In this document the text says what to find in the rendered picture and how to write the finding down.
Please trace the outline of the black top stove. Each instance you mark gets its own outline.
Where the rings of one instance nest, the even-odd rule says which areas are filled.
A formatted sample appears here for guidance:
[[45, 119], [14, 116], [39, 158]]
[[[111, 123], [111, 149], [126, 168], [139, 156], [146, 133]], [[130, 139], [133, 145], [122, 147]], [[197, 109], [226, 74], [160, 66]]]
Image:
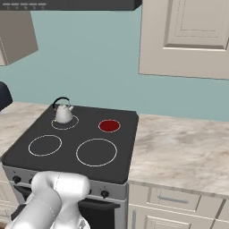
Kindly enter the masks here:
[[[50, 106], [4, 154], [6, 176], [12, 188], [31, 188], [29, 179], [41, 171], [85, 175], [90, 182], [87, 199], [120, 205], [110, 210], [79, 206], [90, 228], [127, 229], [127, 179], [139, 117], [134, 111], [85, 106], [75, 106], [72, 115], [70, 123], [57, 123]], [[120, 129], [101, 131], [98, 124], [106, 119], [118, 121]], [[15, 175], [21, 177], [17, 184]], [[104, 199], [101, 191], [109, 196]]]

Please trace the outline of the beige base cupboard door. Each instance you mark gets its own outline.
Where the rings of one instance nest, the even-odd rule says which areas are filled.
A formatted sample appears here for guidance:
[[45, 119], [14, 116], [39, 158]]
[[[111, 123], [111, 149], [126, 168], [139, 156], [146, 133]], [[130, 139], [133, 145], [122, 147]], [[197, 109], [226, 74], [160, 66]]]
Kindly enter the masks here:
[[214, 220], [185, 215], [159, 208], [129, 205], [128, 229], [131, 229], [132, 211], [136, 210], [136, 229], [210, 229]]

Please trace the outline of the beige wall cupboard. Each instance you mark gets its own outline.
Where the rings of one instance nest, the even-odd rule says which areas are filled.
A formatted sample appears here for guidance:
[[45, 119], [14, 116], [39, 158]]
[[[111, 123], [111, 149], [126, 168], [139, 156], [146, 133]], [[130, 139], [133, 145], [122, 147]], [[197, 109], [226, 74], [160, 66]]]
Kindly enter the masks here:
[[0, 66], [13, 64], [38, 51], [31, 13], [0, 11]]

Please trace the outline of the beige wall cupboard door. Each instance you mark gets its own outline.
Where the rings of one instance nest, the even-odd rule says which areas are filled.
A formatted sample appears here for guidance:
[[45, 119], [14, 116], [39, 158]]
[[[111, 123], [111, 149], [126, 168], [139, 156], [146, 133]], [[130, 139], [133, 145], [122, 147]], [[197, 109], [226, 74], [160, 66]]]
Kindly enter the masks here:
[[229, 0], [143, 0], [139, 73], [229, 80]]

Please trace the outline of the dark blue rounded object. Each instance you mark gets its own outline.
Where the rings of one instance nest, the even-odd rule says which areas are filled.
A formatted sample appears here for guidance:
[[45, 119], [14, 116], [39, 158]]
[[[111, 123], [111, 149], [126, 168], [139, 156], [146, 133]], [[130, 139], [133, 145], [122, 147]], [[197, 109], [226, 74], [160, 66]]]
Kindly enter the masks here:
[[12, 95], [7, 85], [0, 81], [0, 111], [5, 109], [13, 102]]

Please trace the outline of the beige drawer front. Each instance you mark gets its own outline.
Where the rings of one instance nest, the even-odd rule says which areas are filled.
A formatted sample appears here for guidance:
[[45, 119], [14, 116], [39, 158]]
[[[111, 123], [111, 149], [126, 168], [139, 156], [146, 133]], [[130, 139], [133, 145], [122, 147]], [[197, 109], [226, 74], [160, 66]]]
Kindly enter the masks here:
[[190, 211], [195, 211], [197, 209], [199, 200], [200, 195], [159, 188], [152, 188], [149, 198], [151, 204]]

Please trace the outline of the small round stove burner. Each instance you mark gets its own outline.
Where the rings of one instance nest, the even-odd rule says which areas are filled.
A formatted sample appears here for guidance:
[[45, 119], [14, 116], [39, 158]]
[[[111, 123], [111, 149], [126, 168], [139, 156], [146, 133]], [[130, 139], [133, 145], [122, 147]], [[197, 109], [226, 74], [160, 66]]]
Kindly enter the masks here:
[[112, 119], [103, 120], [98, 124], [98, 128], [103, 132], [118, 131], [120, 127], [121, 124], [118, 121]]

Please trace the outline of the beige base cupboard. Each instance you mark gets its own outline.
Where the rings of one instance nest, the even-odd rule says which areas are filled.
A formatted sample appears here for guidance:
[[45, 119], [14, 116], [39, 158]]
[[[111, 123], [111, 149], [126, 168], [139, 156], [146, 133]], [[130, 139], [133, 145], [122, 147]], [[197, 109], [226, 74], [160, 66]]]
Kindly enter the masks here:
[[0, 163], [0, 223], [6, 224], [11, 221], [11, 214], [16, 210], [19, 203], [13, 189], [8, 182], [2, 164]]

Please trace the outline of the dark grey range hood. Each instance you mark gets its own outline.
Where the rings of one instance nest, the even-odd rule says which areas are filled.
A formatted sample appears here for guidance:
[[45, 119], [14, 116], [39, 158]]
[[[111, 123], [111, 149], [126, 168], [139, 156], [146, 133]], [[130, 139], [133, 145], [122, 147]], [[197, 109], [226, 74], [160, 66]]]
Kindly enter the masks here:
[[0, 0], [0, 11], [134, 11], [142, 0]]

